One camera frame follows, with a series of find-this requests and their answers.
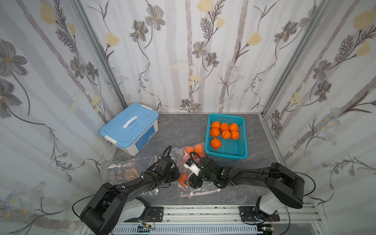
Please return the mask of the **clear zip-top bag front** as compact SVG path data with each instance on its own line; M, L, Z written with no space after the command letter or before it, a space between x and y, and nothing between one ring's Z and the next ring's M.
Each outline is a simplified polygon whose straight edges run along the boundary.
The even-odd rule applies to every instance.
M138 179L157 159L157 156L142 158L117 155L112 161L106 160L101 164L102 184L117 185Z

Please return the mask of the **orange from bag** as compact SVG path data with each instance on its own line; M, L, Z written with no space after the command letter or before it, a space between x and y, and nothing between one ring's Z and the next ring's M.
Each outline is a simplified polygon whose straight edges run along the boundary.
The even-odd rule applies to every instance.
M210 145L213 149L217 150L222 146L222 142L219 139L214 138L211 140Z
M187 184L187 182L188 182L188 174L187 173L183 173L183 174L181 174L181 176L180 176L180 178L179 178L179 185L181 186L181 187L188 187L189 185Z
M230 135L231 135L230 138L232 140L238 140L240 137L240 133L236 130L230 131Z
M225 140L230 139L231 138L231 132L230 131L224 131L224 132L221 133L221 137Z

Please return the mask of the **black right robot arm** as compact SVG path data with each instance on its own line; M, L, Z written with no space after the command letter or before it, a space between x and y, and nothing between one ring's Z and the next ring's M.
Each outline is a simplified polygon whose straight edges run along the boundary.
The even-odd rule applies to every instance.
M233 166L220 166L208 156L201 158L191 152L184 167L193 174L188 183L192 188L199 188L203 182L213 182L224 189L229 185L249 185L268 188L285 206L301 209L303 207L305 181L303 173L293 172L280 163L257 169L241 169Z

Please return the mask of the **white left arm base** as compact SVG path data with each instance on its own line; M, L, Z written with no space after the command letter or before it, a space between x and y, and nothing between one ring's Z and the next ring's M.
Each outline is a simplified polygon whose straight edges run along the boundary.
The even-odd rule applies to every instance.
M119 222L162 222L164 207L152 206L141 197L127 202L122 210Z

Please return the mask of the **clear zip-top bag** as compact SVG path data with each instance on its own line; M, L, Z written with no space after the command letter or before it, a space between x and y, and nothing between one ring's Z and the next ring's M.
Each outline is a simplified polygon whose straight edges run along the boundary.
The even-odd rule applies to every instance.
M138 179L157 159L157 156L142 158L117 155L112 161L106 160L101 164L102 184L117 185Z
M189 165L186 166L186 162L191 161L190 153L193 151L199 154L201 158L204 158L206 155L205 143L201 142L192 146L173 147L170 152L170 156L176 162L179 169L180 177L174 184L178 187L180 197L192 198L220 192L221 189L205 179L201 180L203 183L202 186L197 188L193 187L193 179L197 176L198 168L194 163L189 163Z

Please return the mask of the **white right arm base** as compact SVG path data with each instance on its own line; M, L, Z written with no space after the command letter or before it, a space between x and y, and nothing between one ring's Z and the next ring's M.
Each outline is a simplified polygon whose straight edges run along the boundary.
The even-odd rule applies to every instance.
M280 200L269 193L260 196L255 206L240 206L240 218L244 223L262 224L265 222L279 222L280 216L278 209L283 208L284 205Z

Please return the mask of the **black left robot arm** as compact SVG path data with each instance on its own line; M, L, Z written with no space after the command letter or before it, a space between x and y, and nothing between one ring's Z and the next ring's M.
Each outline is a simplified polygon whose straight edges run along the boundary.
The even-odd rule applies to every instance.
M170 156L172 146L168 146L161 157L140 177L124 184L103 184L99 190L90 196L91 200L83 209L79 217L94 234L108 235L116 227L125 204L136 199L142 193L157 189L163 184L171 184L180 177L179 169Z

